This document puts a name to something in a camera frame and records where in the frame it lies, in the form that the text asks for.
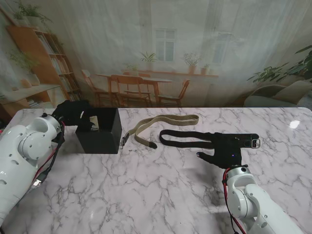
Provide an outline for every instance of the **white marble surface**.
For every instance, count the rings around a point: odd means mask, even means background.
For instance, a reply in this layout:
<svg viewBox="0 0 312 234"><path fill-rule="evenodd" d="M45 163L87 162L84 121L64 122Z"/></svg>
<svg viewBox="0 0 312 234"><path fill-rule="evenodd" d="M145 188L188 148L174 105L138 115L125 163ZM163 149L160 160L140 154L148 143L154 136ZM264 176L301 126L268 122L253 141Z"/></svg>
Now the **white marble surface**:
<svg viewBox="0 0 312 234"><path fill-rule="evenodd" d="M43 110L23 110L10 126ZM142 135L159 142L162 129L257 133L260 149L242 149L257 182L299 225L312 233L312 112L301 108L120 109L123 132L159 114L198 114L196 126L156 123ZM292 129L292 121L299 121ZM118 155L82 154L74 133L47 180L6 218L6 234L232 234L221 189L222 169L195 153L130 137Z"/></svg>

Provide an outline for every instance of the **printed backdrop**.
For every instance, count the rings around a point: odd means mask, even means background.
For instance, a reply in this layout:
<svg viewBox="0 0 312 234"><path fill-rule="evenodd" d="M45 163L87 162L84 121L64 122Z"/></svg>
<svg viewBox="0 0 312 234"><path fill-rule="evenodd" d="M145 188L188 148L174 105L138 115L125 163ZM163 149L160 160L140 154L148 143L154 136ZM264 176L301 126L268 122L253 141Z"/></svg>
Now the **printed backdrop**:
<svg viewBox="0 0 312 234"><path fill-rule="evenodd" d="M296 106L311 89L311 0L0 0L0 10L1 118L65 99Z"/></svg>

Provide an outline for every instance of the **window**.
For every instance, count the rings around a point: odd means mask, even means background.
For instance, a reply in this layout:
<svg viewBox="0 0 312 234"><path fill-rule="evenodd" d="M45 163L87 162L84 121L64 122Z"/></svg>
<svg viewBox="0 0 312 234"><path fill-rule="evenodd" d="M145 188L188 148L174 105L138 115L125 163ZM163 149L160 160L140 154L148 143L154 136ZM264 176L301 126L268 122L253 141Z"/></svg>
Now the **window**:
<svg viewBox="0 0 312 234"><path fill-rule="evenodd" d="M214 43L213 63L223 63L231 35L231 33L218 32Z"/></svg>
<svg viewBox="0 0 312 234"><path fill-rule="evenodd" d="M156 29L156 56L160 61L173 61L176 31L173 29Z"/></svg>

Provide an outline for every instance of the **black strap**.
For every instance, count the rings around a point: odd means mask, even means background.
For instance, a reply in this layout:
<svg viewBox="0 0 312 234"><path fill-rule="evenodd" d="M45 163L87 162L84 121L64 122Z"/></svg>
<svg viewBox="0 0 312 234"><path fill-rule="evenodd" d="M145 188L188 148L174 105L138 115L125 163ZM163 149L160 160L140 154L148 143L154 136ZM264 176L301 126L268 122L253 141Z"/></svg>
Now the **black strap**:
<svg viewBox="0 0 312 234"><path fill-rule="evenodd" d="M193 142L180 142L174 140L165 140L162 136L169 135L173 137L186 138L193 137L205 141L193 141ZM240 148L259 148L260 140L258 134L224 134L228 138L238 139L238 145ZM203 149L213 149L214 145L210 142L209 134L200 132L182 132L170 129L162 130L159 133L160 142L167 146L174 146L178 148L203 148Z"/></svg>

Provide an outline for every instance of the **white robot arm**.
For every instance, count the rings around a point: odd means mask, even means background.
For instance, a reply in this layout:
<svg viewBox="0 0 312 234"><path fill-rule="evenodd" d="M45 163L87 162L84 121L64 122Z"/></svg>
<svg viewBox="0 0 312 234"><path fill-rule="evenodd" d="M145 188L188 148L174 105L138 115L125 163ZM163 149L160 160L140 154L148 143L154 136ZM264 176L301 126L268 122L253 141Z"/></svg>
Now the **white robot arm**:
<svg viewBox="0 0 312 234"><path fill-rule="evenodd" d="M52 140L59 122L44 114L28 126L12 127L0 141L0 226L10 210L27 193L38 170L50 160Z"/></svg>
<svg viewBox="0 0 312 234"><path fill-rule="evenodd" d="M226 172L229 212L248 234L303 234L291 218L260 188L247 167Z"/></svg>

